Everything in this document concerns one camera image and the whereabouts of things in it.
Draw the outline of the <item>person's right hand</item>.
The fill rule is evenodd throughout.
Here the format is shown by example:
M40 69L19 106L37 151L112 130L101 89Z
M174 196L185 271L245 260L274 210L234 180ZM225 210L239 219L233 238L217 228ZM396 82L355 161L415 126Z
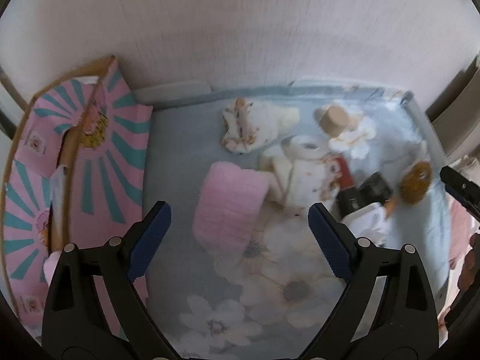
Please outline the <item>person's right hand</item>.
M475 279L475 250L474 248L479 243L479 234L473 233L473 235L469 239L469 245L471 246L471 250L467 252L465 256L464 264L462 266L462 270L457 282L458 289L462 292L469 289L471 284Z

